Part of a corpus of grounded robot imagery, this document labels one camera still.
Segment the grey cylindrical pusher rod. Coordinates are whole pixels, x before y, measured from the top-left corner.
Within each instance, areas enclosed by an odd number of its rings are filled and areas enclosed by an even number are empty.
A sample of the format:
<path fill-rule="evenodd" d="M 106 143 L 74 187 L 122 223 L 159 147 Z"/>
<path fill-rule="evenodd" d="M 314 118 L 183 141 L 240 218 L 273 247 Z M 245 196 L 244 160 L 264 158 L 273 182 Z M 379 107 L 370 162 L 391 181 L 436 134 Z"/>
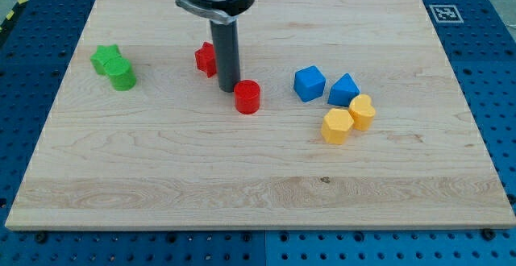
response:
<path fill-rule="evenodd" d="M 234 91 L 240 81 L 239 43 L 237 21 L 220 24 L 210 21 L 218 86 L 227 93 Z"/>

